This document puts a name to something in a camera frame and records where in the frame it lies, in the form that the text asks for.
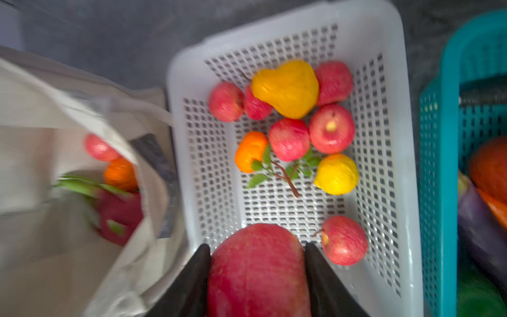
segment yellow pear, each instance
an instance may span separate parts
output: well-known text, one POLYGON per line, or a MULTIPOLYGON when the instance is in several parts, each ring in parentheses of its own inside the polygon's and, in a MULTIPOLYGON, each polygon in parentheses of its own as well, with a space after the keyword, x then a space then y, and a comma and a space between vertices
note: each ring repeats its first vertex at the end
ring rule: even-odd
POLYGON ((252 93, 291 119, 306 116, 317 103, 318 81, 312 66, 292 60, 277 69, 263 69, 252 79, 252 93))

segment blue basket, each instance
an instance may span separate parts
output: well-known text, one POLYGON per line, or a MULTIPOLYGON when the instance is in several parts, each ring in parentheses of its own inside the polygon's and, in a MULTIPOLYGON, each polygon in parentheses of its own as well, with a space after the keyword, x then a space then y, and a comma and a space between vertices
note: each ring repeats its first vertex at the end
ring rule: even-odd
POLYGON ((507 74, 507 10, 479 16, 448 42, 440 75, 422 92, 419 212, 426 304, 456 316, 457 177, 486 140, 507 134, 507 107, 460 109, 461 83, 507 74))

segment small orange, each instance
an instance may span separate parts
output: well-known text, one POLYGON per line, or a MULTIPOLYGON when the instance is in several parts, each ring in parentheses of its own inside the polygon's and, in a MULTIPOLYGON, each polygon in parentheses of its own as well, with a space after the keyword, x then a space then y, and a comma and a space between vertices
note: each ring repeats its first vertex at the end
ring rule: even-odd
POLYGON ((239 170, 244 173, 253 172, 252 162, 254 160, 262 162, 262 155, 267 145, 268 138, 263 133, 257 131, 247 133, 239 144, 234 158, 239 170))
POLYGON ((134 166, 123 157, 111 161, 104 171, 104 180, 106 184, 127 192, 138 187, 134 166))

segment white plastic basket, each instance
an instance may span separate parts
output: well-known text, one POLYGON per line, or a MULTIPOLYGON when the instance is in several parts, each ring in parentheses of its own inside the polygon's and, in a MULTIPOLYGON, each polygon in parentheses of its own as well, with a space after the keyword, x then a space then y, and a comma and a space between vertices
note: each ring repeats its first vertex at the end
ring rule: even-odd
POLYGON ((188 238, 194 251, 214 250, 252 223, 274 223, 303 243, 327 217, 344 214, 366 230, 370 250, 352 267, 335 266, 344 285, 371 316, 423 315, 419 213, 403 27, 387 2, 317 3, 207 38, 172 61, 170 107, 188 238), (241 88, 260 68, 290 59, 312 66, 338 59, 354 76, 348 102, 356 137, 347 150, 360 181, 344 196, 330 196, 301 178, 295 199, 278 179, 243 190, 250 175, 234 164, 246 132, 267 133, 280 115, 215 119, 207 100, 220 81, 241 88))

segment gray floor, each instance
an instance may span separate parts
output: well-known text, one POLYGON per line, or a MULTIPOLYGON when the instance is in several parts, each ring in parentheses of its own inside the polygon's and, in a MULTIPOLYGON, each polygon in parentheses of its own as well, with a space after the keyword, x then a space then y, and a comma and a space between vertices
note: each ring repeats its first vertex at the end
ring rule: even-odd
MULTIPOLYGON (((22 12, 28 52, 127 88, 164 84, 170 59, 206 36, 312 0, 0 0, 22 12)), ((393 0, 402 16, 415 135, 417 96, 452 33, 507 0, 393 0)))

